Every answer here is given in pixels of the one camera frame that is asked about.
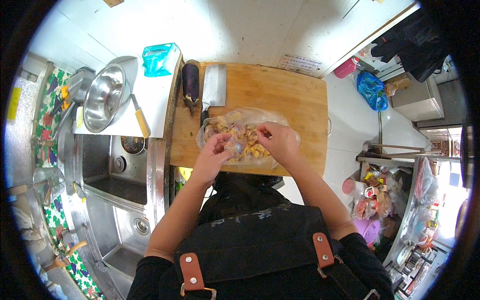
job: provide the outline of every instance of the hanging clothes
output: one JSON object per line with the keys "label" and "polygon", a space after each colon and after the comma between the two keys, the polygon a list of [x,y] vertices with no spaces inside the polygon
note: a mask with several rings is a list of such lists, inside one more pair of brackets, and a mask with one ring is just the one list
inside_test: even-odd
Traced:
{"label": "hanging clothes", "polygon": [[403,68],[419,82],[424,82],[442,67],[449,51],[441,40],[440,32],[422,9],[417,10],[373,43],[372,56],[389,62],[396,54]]}

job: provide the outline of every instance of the wooden cutting board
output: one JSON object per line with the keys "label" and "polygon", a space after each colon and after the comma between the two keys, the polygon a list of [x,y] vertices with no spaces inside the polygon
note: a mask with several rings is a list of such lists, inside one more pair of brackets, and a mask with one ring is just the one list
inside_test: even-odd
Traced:
{"label": "wooden cutting board", "polygon": [[[204,85],[205,67],[200,70],[200,99]],[[201,103],[193,118],[183,104],[180,89],[173,123],[170,164],[193,168],[200,149],[195,137],[200,129]],[[227,102],[224,107],[210,107],[210,117],[223,115],[238,107],[256,107],[277,111],[300,134],[300,152],[310,165],[323,176],[327,150],[328,107],[326,82],[280,69],[246,64],[227,64]],[[223,166],[223,171],[263,175],[290,176],[278,165],[273,170]]]}

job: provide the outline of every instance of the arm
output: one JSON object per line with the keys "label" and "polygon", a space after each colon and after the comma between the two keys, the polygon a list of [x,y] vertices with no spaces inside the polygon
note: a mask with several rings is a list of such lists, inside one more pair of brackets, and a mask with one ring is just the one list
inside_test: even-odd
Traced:
{"label": "arm", "polygon": [[173,262],[173,251],[195,228],[198,212],[208,187],[232,153],[223,151],[230,133],[212,136],[195,162],[192,175],[182,187],[170,209],[157,224],[148,241],[146,256],[158,256]]}
{"label": "arm", "polygon": [[259,125],[257,131],[259,143],[292,175],[305,204],[320,208],[332,238],[358,232],[347,208],[300,155],[295,132],[274,122]]}

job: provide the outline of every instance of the knife handle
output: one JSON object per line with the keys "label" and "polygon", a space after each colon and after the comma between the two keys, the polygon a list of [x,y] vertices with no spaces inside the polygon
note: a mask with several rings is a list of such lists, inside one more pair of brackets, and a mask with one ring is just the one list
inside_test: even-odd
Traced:
{"label": "knife handle", "polygon": [[202,114],[200,115],[200,127],[204,124],[204,121],[207,118],[208,118],[208,108],[206,110],[202,110]]}
{"label": "knife handle", "polygon": [[147,120],[145,119],[144,112],[139,109],[135,112],[135,116],[137,117],[138,125],[140,126],[140,130],[142,130],[142,135],[144,138],[148,138],[152,133],[150,131],[150,127],[148,126]]}
{"label": "knife handle", "polygon": [[50,112],[50,116],[53,117],[55,116],[55,114],[59,111],[61,111],[61,105],[63,104],[63,99],[61,98],[59,103],[52,109],[52,111]]}

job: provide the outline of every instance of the pink bottle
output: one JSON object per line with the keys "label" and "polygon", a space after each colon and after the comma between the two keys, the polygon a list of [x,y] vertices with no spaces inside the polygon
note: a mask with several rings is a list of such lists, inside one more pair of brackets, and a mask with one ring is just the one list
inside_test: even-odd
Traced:
{"label": "pink bottle", "polygon": [[357,66],[360,66],[359,59],[354,57],[339,65],[335,70],[333,70],[333,74],[335,74],[336,77],[342,79],[345,78],[348,74],[355,71],[357,69]]}

